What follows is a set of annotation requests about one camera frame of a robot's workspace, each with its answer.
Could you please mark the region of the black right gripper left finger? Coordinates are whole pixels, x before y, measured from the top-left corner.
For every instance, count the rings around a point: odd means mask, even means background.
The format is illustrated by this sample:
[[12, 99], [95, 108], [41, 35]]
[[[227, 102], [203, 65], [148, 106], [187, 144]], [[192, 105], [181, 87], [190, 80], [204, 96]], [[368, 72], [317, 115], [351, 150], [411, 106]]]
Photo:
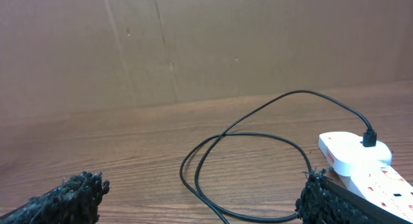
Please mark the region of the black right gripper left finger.
[[83, 171], [3, 214], [1, 224], [95, 224], [98, 206], [109, 190], [110, 182], [103, 180], [102, 173]]

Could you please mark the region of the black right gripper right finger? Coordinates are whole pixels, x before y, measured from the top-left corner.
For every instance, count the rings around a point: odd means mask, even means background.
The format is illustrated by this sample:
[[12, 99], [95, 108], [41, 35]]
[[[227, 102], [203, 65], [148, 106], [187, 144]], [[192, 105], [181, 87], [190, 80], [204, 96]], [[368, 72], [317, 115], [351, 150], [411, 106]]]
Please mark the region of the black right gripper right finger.
[[306, 224], [409, 224], [334, 183], [326, 170], [305, 172], [307, 181], [296, 200], [298, 218]]

